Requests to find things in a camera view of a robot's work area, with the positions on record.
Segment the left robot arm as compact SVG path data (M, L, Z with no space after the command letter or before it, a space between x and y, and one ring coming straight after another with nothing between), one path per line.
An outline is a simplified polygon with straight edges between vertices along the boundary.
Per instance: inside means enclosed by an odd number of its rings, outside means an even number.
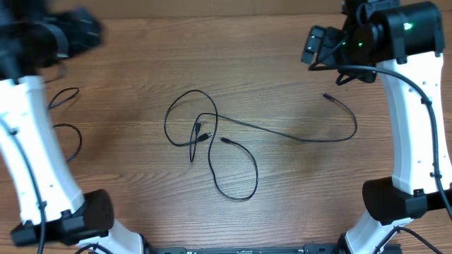
M39 74L102 42L85 8L51 13L45 1L1 2L1 153L20 205L15 246L57 242L94 253L151 253L149 243L114 216L105 190L84 193L54 133Z

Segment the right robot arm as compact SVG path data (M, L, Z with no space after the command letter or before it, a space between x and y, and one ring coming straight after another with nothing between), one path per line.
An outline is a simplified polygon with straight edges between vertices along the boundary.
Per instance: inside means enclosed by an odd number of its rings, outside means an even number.
M451 209L451 161L441 105L446 46L439 8L430 1L343 2L341 29L314 26L302 61L336 70L337 85L380 79L393 136L389 177L366 181L365 211L329 253L399 253L390 240L432 210Z

